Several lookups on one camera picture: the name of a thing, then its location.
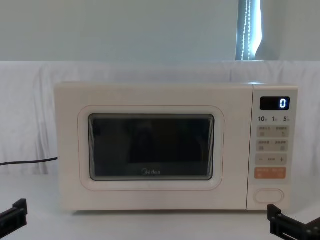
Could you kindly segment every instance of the orange button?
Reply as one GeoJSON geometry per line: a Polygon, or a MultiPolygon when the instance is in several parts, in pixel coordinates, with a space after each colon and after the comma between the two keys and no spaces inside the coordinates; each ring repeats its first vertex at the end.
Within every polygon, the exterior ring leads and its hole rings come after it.
{"type": "Polygon", "coordinates": [[[286,167],[256,167],[254,169],[255,179],[285,179],[286,167]]]}

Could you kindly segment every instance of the black cable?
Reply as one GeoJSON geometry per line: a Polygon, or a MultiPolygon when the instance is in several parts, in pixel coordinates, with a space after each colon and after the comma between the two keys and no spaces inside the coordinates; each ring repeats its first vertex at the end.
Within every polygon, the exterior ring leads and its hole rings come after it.
{"type": "Polygon", "coordinates": [[[50,162],[50,161],[54,161],[54,160],[58,160],[58,158],[53,157],[53,158],[48,158],[48,159],[43,159],[43,160],[35,160],[35,161],[8,161],[8,162],[1,162],[0,166],[12,165],[12,164],[37,164],[37,163],[50,162]]]}

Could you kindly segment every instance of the microwave control panel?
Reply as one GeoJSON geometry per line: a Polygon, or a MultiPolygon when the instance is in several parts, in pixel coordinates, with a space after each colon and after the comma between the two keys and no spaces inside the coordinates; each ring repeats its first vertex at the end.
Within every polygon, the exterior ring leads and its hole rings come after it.
{"type": "Polygon", "coordinates": [[[247,209],[289,199],[298,89],[273,88],[253,86],[247,209]]]}

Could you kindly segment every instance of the button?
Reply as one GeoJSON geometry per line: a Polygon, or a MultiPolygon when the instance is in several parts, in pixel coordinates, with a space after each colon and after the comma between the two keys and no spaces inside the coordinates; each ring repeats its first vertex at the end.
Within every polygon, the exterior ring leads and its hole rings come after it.
{"type": "Polygon", "coordinates": [[[256,167],[254,169],[255,179],[285,179],[286,167],[256,167]]]}
{"type": "Polygon", "coordinates": [[[258,152],[286,152],[288,151],[288,140],[283,139],[260,139],[256,141],[258,152]]]}
{"type": "Polygon", "coordinates": [[[254,194],[254,200],[260,204],[276,204],[281,202],[284,196],[280,189],[259,189],[254,194]]]}
{"type": "Polygon", "coordinates": [[[259,138],[287,138],[289,126],[287,125],[262,125],[256,129],[256,136],[259,138]]]}
{"type": "Polygon", "coordinates": [[[258,153],[255,155],[256,165],[286,165],[287,154],[283,153],[258,153]]]}

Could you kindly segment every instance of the wall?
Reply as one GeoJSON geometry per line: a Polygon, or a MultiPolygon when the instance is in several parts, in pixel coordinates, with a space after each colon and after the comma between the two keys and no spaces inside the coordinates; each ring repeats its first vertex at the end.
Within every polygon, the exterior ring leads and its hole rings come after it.
{"type": "Polygon", "coordinates": [[[238,0],[1,0],[0,61],[234,60],[238,0]]]}
{"type": "Polygon", "coordinates": [[[257,59],[320,61],[319,0],[261,0],[261,8],[257,59]]]}

